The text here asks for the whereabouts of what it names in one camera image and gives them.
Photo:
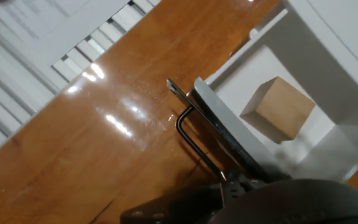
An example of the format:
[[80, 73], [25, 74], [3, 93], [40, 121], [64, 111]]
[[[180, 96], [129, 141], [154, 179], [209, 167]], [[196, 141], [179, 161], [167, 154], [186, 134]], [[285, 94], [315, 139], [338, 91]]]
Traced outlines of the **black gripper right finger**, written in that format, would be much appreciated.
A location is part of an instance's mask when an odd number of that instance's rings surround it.
[[259, 189], [259, 188], [264, 187], [266, 185], [267, 184], [262, 180], [258, 180], [258, 179], [248, 179], [247, 180], [247, 186], [250, 189]]

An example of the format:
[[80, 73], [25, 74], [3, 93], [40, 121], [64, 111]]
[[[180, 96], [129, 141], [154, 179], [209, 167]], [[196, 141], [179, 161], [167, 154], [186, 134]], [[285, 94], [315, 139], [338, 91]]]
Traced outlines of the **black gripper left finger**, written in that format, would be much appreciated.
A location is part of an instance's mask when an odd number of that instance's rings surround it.
[[225, 205], [246, 192], [245, 183], [239, 181], [190, 187], [126, 210], [120, 215], [120, 223], [207, 223]]

